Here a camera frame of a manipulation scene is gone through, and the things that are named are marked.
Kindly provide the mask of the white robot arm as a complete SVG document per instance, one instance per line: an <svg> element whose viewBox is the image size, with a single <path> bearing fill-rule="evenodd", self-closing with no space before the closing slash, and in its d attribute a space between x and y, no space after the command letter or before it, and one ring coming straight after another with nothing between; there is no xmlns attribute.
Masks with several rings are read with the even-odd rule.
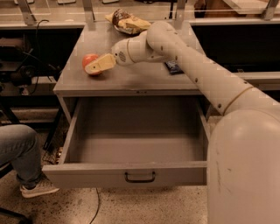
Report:
<svg viewBox="0 0 280 224"><path fill-rule="evenodd" d="M155 22L85 62L87 74L142 61L175 61L222 118L207 153L208 224L280 224L280 104Z"/></svg>

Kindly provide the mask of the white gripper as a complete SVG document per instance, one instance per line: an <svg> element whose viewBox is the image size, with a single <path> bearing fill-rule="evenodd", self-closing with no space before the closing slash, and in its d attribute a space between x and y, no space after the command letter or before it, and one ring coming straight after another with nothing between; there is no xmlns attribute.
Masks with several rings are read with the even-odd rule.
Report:
<svg viewBox="0 0 280 224"><path fill-rule="evenodd" d="M121 40L112 46L112 54L106 53L99 56L94 64L97 68L101 69L101 73L105 70L113 68L116 63L122 66L129 64L129 55L127 48L128 41Z"/></svg>

